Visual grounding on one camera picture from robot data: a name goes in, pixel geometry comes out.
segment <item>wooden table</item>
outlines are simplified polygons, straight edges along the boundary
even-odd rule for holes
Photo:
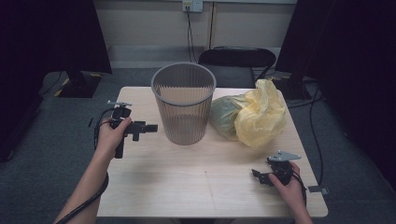
[[[246,91],[216,89],[213,99]],[[179,146],[165,136],[151,88],[122,88],[118,101],[132,103],[132,119],[158,124],[158,132],[142,133],[138,142],[125,138],[123,159],[108,170],[99,217],[291,217],[277,190],[251,173],[271,172],[266,158],[278,150],[300,155],[305,186],[318,184],[289,111],[284,132],[265,148],[230,141],[210,123],[200,142]],[[319,192],[307,192],[307,209],[311,217],[328,214]]]

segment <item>plastic bag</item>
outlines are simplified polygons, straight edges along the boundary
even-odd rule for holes
[[[257,89],[212,102],[209,121],[228,139],[258,148],[281,134],[286,106],[271,80],[259,79]]]

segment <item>person's right hand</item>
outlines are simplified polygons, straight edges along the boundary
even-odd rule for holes
[[[290,161],[290,164],[293,171],[300,175],[300,168],[292,161]],[[282,199],[288,204],[291,210],[297,209],[301,206],[305,207],[301,185],[295,177],[292,176],[289,184],[284,186],[275,175],[269,174],[268,176],[279,191]]]

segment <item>black office chair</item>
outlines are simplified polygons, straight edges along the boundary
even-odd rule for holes
[[[216,47],[204,51],[198,64],[215,75],[217,87],[254,89],[275,61],[275,54],[268,49]]]

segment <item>wall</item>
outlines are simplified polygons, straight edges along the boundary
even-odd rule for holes
[[[107,45],[188,45],[180,1],[95,1],[95,6]],[[191,13],[194,46],[280,48],[294,6],[204,1],[203,13]]]

